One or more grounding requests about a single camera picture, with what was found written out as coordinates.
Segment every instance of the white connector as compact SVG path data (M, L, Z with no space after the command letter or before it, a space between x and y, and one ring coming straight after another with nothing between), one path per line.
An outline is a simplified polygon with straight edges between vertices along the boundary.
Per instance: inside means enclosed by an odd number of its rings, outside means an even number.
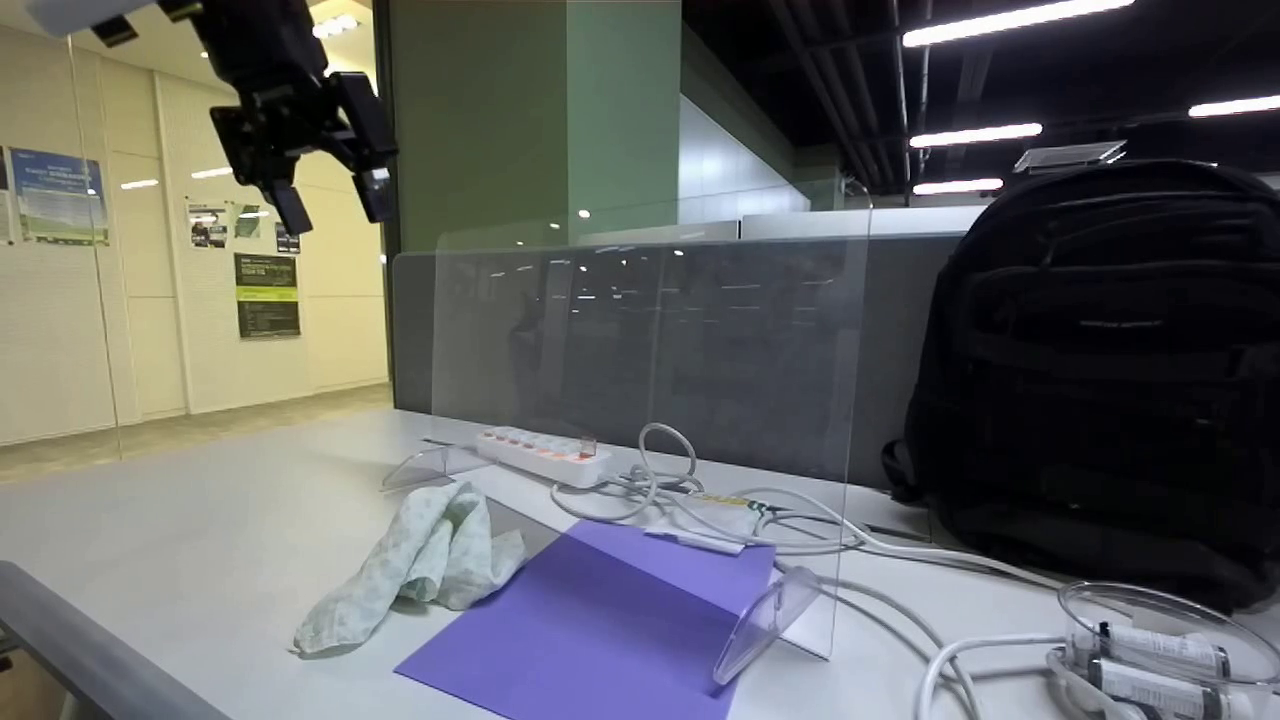
M1209 720L1216 694L1193 682L1158 677L1118 660L1091 660L1091 684L1114 700L1158 709L1159 718Z
M1056 700L1067 709L1080 709L1101 720L1150 720L1150 711L1142 711L1136 703L1121 703L1109 694L1091 687L1086 677L1075 677L1066 664L1066 654L1048 654L1048 682L1056 687Z
M1166 677L1188 677L1206 684L1233 677L1228 654L1202 632L1169 637L1136 626L1101 626L1097 643L1101 643L1101 658L1109 660L1136 664Z

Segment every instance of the white cloth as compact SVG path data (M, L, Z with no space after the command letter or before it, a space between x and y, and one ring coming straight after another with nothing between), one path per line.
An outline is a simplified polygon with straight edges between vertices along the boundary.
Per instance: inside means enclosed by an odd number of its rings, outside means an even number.
M519 534L493 538L487 500L467 484L416 490L360 573L327 594L293 637L297 658L360 648L400 600L467 610L526 564Z

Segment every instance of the table surface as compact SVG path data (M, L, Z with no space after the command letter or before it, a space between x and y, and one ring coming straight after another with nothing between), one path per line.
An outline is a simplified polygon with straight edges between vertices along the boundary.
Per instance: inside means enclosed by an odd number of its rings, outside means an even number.
M387 530L404 497L387 473L425 435L464 431L467 426L387 409L5 484L0 558L236 720L487 718L394 673L452 613L394 613L366 648L333 660L289 654L309 610L345 586ZM706 463L702 476L725 490L811 492L856 519L917 519L869 490L727 463ZM542 524L574 524L536 481L503 470L471 470L464 481ZM943 639L1067 627L1048 594L997 576L856 553L841 558L841 576L917 610ZM1280 639L1275 603L1254 613L1254 626ZM856 613L835 613L832 627L832 660L769 654L736 687L732 720L912 718L923 664ZM1024 673L1040 658L1045 648L970 660L984 677L990 718L1060 718L1045 682Z

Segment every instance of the green wall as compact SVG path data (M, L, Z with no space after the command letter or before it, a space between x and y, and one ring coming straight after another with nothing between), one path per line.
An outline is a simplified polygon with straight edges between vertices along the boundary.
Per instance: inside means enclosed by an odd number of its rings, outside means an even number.
M387 30L404 254L678 222L678 0L387 0Z

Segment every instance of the purple folder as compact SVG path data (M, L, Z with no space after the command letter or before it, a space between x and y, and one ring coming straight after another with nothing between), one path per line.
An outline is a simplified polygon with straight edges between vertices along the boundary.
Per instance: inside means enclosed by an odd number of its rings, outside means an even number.
M577 524L395 673L509 720L725 720L710 673L772 553Z

